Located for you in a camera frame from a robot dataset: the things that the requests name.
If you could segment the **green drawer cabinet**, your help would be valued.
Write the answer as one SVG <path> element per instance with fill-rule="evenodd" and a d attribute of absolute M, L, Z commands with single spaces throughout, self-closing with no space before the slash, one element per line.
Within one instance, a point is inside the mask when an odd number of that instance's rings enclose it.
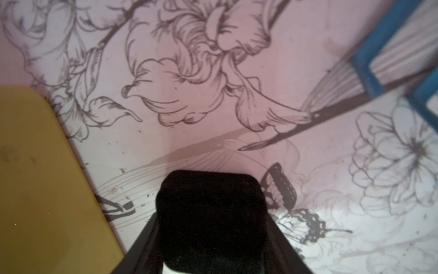
<path fill-rule="evenodd" d="M 1 272 L 109 274 L 123 258 L 48 102 L 1 87 Z"/>

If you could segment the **black brooch box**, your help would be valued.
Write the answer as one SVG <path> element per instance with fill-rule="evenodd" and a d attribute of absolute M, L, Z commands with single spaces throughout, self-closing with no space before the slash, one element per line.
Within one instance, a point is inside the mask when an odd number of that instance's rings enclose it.
<path fill-rule="evenodd" d="M 251 175 L 177 170 L 156 197 L 165 265 L 186 274 L 260 274 L 268 214 Z"/>

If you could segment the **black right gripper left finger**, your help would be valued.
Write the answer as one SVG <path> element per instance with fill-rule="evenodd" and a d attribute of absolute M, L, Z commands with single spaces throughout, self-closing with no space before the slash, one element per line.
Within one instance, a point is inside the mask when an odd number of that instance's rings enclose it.
<path fill-rule="evenodd" d="M 111 274 L 162 274 L 163 251 L 160 226 L 155 212 Z"/>

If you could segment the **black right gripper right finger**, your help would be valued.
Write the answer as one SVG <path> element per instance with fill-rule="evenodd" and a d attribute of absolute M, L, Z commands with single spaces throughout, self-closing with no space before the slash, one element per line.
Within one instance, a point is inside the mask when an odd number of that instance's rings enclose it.
<path fill-rule="evenodd" d="M 265 274 L 312 274 L 269 214 L 266 217 L 266 231 Z"/>

